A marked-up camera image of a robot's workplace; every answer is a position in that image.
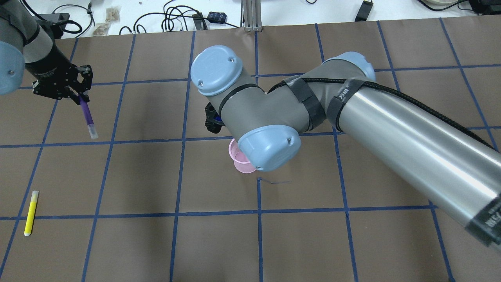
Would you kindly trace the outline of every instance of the light blue joint cap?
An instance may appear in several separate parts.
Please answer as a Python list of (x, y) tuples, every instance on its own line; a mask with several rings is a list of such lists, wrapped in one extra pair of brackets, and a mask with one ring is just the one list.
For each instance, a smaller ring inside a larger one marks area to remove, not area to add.
[(0, 95), (5, 95), (21, 86), (25, 58), (16, 47), (0, 41), (0, 62)]
[(244, 134), (238, 147), (258, 171), (267, 172), (292, 159), (301, 147), (301, 139), (290, 126), (267, 125)]
[(365, 76), (376, 81), (376, 73), (374, 72), (374, 68), (371, 63), (367, 62), (364, 55), (357, 52), (346, 52), (337, 57), (327, 59), (325, 62), (330, 60), (345, 60), (348, 61), (355, 66), (357, 66), (361, 71), (364, 72)]
[(191, 81), (202, 95), (214, 96), (232, 86), (242, 69), (242, 60), (232, 49), (215, 45), (196, 56), (191, 65)]

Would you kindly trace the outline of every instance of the metal stand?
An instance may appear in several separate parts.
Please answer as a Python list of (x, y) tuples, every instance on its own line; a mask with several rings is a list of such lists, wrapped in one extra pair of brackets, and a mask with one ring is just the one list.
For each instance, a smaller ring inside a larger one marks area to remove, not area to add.
[(261, 0), (242, 0), (244, 26), (247, 32), (261, 31)]

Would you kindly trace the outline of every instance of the plastic bag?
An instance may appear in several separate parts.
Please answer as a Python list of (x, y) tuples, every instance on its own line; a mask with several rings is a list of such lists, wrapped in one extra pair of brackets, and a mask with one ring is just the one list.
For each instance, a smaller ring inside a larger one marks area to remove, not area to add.
[(114, 23), (120, 21), (120, 7), (110, 7), (106, 8), (106, 20), (107, 23)]
[(96, 29), (92, 33), (93, 36), (108, 35), (108, 30), (110, 29), (110, 23), (96, 24)]

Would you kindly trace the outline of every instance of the black velcro strap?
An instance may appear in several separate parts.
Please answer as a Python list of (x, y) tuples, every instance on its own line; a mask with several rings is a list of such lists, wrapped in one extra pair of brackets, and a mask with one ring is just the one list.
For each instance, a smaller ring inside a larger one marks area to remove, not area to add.
[(5, 19), (11, 26), (17, 29), (23, 38), (23, 44), (26, 45), (26, 35), (25, 35), (25, 27), (21, 20), (19, 20), (16, 16), (14, 16), (11, 12), (5, 9), (3, 6), (0, 6), (0, 18)]
[(294, 96), (296, 96), (296, 99), (302, 103), (308, 111), (308, 115), (310, 116), (308, 130), (312, 130), (319, 126), (325, 120), (325, 112), (313, 90), (299, 75), (286, 78), (284, 82)]
[(338, 95), (334, 96), (327, 107), (327, 118), (331, 124), (336, 125), (336, 129), (341, 131), (339, 128), (339, 116), (341, 115), (341, 110), (348, 100), (357, 93), (366, 80), (360, 80), (356, 78), (347, 79), (343, 84), (341, 89), (339, 89)]
[(237, 94), (238, 92), (246, 89), (246, 88), (249, 88), (249, 87), (257, 87), (259, 89), (261, 89), (261, 87), (259, 87), (259, 85), (257, 84), (254, 84), (254, 83), (248, 83), (248, 84), (244, 84), (244, 85), (241, 85), (235, 89), (233, 89), (230, 93), (228, 93), (228, 95), (226, 95), (226, 97), (221, 101), (221, 104), (219, 105), (219, 110), (217, 111), (217, 113), (219, 113), (219, 115), (221, 115), (221, 111), (222, 111), (222, 108), (224, 107), (224, 105), (226, 104), (226, 102), (228, 102), (228, 100), (233, 97), (233, 95)]

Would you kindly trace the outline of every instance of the small black device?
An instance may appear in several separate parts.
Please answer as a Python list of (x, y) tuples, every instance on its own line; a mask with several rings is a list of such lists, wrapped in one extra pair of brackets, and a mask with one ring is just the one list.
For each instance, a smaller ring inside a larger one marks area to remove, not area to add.
[(372, 5), (374, 5), (374, 3), (372, 3), (372, 0), (370, 1), (364, 0), (362, 2), (362, 5), (360, 6), (360, 9), (358, 10), (358, 14), (355, 18), (355, 21), (356, 22), (366, 21), (367, 18), (369, 17), (369, 13), (371, 13)]

